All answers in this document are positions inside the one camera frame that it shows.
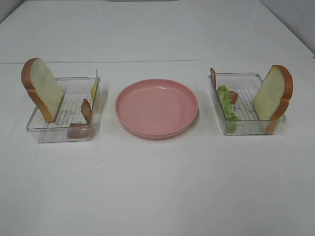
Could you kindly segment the bacon strip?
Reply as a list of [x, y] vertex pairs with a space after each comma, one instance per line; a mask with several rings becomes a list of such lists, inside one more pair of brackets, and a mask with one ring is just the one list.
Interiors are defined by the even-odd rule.
[[[210, 68], [210, 73], [211, 73], [212, 82], [214, 84], [214, 88], [217, 88], [216, 72], [215, 72], [214, 68], [212, 68], [212, 67]], [[230, 90], [229, 91], [229, 98], [230, 98], [231, 104], [235, 104], [237, 101], [237, 98], [238, 98], [238, 93]]]
[[67, 131], [67, 138], [79, 139], [86, 138], [90, 135], [89, 125], [92, 117], [92, 110], [90, 103], [86, 98], [83, 99], [80, 108], [80, 117], [77, 117], [74, 122], [69, 125]]

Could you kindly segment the bread slice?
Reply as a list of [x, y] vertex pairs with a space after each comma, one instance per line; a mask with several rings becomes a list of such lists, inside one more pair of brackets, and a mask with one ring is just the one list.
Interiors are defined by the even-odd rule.
[[21, 81], [45, 121], [53, 122], [64, 92], [50, 68], [40, 58], [29, 59], [22, 68]]
[[254, 109], [264, 124], [264, 132], [273, 134], [277, 120], [285, 113], [293, 94], [293, 79], [282, 65], [273, 65], [253, 99]]

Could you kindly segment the right clear plastic container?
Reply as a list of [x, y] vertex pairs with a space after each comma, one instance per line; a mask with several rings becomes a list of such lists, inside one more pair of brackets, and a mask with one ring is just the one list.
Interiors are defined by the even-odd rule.
[[[265, 135], [275, 134], [286, 122], [282, 115], [278, 120], [260, 120], [253, 105], [253, 99], [263, 80], [257, 73], [217, 73], [216, 84], [209, 75], [210, 95], [218, 116], [220, 126], [225, 135]], [[217, 88], [226, 86], [238, 94], [236, 103], [232, 105], [233, 113], [238, 120], [228, 120], [219, 101]]]

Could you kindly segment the left clear plastic container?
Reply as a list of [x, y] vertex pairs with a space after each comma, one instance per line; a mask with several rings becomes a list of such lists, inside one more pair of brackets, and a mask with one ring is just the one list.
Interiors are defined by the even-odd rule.
[[[95, 79], [98, 79], [98, 86], [94, 103], [91, 101], [91, 88]], [[88, 141], [98, 133], [102, 116], [103, 104], [100, 94], [100, 77], [96, 74], [93, 77], [59, 77], [56, 81], [64, 91], [62, 103], [54, 122], [46, 122], [40, 110], [35, 108], [26, 126], [26, 131], [31, 133], [38, 143], [58, 143]], [[83, 99], [90, 103], [92, 117], [89, 125], [90, 135], [86, 138], [69, 139], [67, 131], [69, 125], [80, 117], [80, 108]]]

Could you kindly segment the pink plate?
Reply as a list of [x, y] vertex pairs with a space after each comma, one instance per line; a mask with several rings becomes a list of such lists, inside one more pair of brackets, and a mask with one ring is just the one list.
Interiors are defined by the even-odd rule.
[[164, 139], [185, 131], [198, 112], [196, 95], [187, 86], [167, 79], [138, 81], [123, 89], [115, 102], [121, 125], [148, 139]]

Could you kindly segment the clear plastic container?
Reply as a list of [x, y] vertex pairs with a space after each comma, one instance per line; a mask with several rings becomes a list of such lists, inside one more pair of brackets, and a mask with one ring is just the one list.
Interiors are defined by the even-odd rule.
[[[265, 135], [275, 134], [286, 122], [282, 115], [278, 120], [260, 120], [253, 105], [253, 99], [263, 80], [257, 73], [217, 73], [216, 84], [209, 75], [210, 95], [218, 116], [220, 126], [225, 135]], [[238, 94], [236, 103], [232, 105], [233, 113], [238, 120], [228, 120], [219, 101], [217, 88], [226, 86]]]
[[[98, 86], [94, 103], [91, 101], [91, 88], [95, 79], [98, 79]], [[100, 77], [96, 74], [93, 77], [59, 77], [56, 81], [64, 91], [62, 103], [54, 122], [46, 122], [40, 110], [35, 108], [26, 126], [26, 131], [31, 133], [38, 143], [58, 143], [88, 141], [98, 133], [102, 116], [103, 104], [100, 94]], [[80, 108], [83, 99], [90, 103], [92, 117], [89, 125], [90, 135], [86, 138], [69, 139], [67, 131], [69, 125], [80, 117]]]

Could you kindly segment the green lettuce leaf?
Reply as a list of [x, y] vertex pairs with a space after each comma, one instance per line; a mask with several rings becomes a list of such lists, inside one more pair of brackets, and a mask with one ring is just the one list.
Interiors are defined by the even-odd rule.
[[238, 116], [233, 112], [232, 100], [228, 87], [221, 85], [217, 88], [217, 94], [224, 113], [224, 119], [229, 121], [239, 121]]

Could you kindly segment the yellow cheese slice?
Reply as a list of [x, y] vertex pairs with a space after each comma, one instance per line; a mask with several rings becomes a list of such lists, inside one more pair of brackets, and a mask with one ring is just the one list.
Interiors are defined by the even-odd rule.
[[98, 86], [98, 79], [95, 79], [94, 85], [91, 88], [91, 101], [94, 103], [95, 101], [95, 94]]

